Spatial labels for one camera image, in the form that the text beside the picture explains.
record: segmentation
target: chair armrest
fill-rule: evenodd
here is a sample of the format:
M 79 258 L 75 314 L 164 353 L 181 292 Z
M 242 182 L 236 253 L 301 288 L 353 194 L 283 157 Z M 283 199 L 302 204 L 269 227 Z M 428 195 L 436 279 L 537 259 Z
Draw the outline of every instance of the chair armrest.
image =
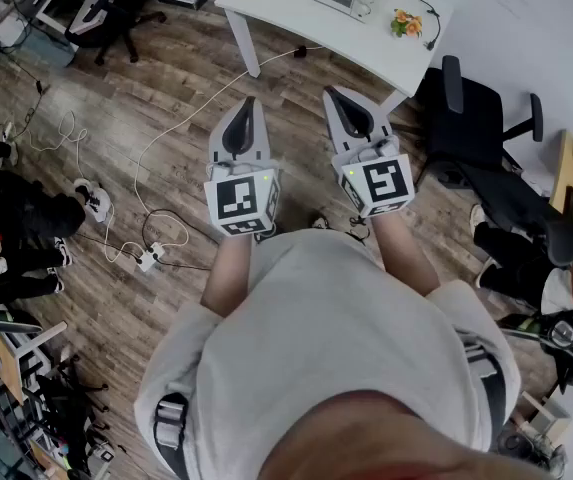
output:
M 530 108 L 530 119 L 527 119 L 504 132 L 504 142 L 530 131 L 533 132 L 533 140 L 535 142 L 542 142 L 542 140 L 544 140 L 544 114 L 542 112 L 542 101 L 535 93 L 531 93 L 530 95 Z
M 444 77 L 444 96 L 446 106 L 451 112 L 464 113 L 464 85 L 459 59 L 452 55 L 444 55 L 442 59 L 442 75 Z

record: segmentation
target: gray t-shirt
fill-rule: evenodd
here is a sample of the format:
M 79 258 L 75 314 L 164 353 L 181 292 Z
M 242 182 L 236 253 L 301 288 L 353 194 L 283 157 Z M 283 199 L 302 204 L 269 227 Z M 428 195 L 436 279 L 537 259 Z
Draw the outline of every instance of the gray t-shirt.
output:
M 184 305 L 155 351 L 135 404 L 157 452 L 159 400 L 190 400 L 184 453 L 191 479 L 257 478 L 284 434 L 319 403 L 355 390 L 395 398 L 452 439 L 486 450 L 488 401 L 461 334 L 498 360 L 508 417 L 520 377 L 501 331 L 472 289 L 424 298 L 384 272 L 365 247 L 333 231 L 272 238 L 253 252 L 248 298 L 225 320 Z

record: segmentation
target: black office chair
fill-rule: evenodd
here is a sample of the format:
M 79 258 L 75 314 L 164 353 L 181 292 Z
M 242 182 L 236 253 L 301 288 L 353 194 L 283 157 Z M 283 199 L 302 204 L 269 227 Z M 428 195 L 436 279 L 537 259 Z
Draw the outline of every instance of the black office chair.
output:
M 80 48 L 100 48 L 95 64 L 104 64 L 104 55 L 108 49 L 121 37 L 128 48 L 130 61 L 135 63 L 139 60 L 139 55 L 135 44 L 130 37 L 131 29 L 143 25 L 150 21 L 164 23 L 166 15 L 163 12 L 154 12 L 141 15 L 140 11 L 144 7 L 146 0 L 99 0 L 88 12 L 85 21 L 90 21 L 100 11 L 106 11 L 104 22 L 96 28 L 80 34 L 71 32 L 68 25 L 64 35 L 71 43 Z
M 531 94 L 532 117 L 503 131 L 502 101 L 492 89 L 462 78 L 457 57 L 445 56 L 442 69 L 431 68 L 418 95 L 425 107 L 426 174 L 434 172 L 445 187 L 472 189 L 499 227 L 517 227 L 543 237 L 550 261 L 559 267 L 573 262 L 573 218 L 563 216 L 522 178 L 503 167 L 504 142 L 533 132 L 543 138 L 542 105 Z

